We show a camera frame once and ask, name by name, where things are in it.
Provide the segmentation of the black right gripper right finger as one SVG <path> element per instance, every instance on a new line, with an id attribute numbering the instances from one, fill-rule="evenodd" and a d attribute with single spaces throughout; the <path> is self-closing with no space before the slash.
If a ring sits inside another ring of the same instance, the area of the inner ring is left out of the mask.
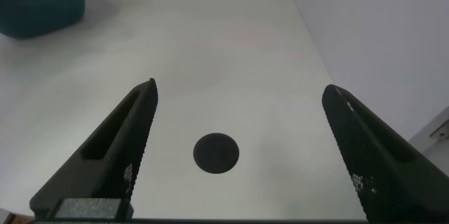
<path id="1" fill-rule="evenodd" d="M 448 176 L 347 90 L 322 106 L 369 221 L 447 221 Z"/>

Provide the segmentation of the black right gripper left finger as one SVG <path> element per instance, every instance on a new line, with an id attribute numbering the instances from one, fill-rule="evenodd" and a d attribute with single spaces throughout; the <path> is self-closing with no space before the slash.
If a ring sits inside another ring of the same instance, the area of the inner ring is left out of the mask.
<path id="1" fill-rule="evenodd" d="M 61 199 L 127 199 L 133 195 L 158 103 L 154 79 L 134 87 L 31 198 L 36 217 Z"/>

